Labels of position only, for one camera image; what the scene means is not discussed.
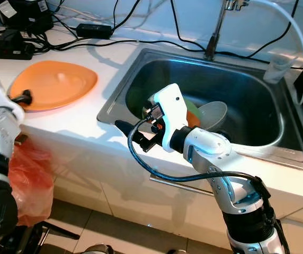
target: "orange plate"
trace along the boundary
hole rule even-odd
[[[42,61],[24,70],[10,88],[14,98],[29,89],[33,97],[26,110],[51,110],[68,105],[86,95],[96,84],[97,74],[67,62]]]

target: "floor tile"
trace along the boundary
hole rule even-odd
[[[72,233],[81,234],[90,214],[90,209],[55,199],[51,216],[47,222]],[[73,252],[76,244],[77,240],[73,240],[65,235],[50,230],[40,253],[68,253],[64,252],[65,250]]]
[[[187,239],[93,211],[74,252],[98,243],[126,254],[161,254],[185,249]]]
[[[194,240],[188,241],[187,251],[188,254],[231,254],[231,250],[218,248],[216,246]]]

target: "power adapter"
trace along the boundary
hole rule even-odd
[[[111,30],[109,25],[79,24],[76,28],[76,34],[78,37],[109,39]]]

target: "kitchen sink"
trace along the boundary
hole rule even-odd
[[[183,97],[197,107],[227,104],[227,117],[216,130],[240,154],[303,169],[303,129],[284,80],[272,85],[264,71],[144,49],[97,119],[135,124],[148,98],[177,83]],[[151,132],[150,124],[140,130]]]

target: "white cable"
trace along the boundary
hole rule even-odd
[[[298,24],[295,22],[295,20],[292,18],[292,16],[288,12],[286,12],[280,5],[270,2],[268,0],[252,0],[252,1],[271,6],[274,9],[281,12],[289,20],[289,22],[292,24],[292,26],[296,30],[296,33],[299,36],[299,39],[300,39],[301,45],[302,45],[302,49],[303,49],[303,34],[301,32],[301,29],[299,28]],[[301,105],[303,103],[303,94],[302,94],[300,101],[298,101],[297,96],[296,96],[295,100],[298,105]]]

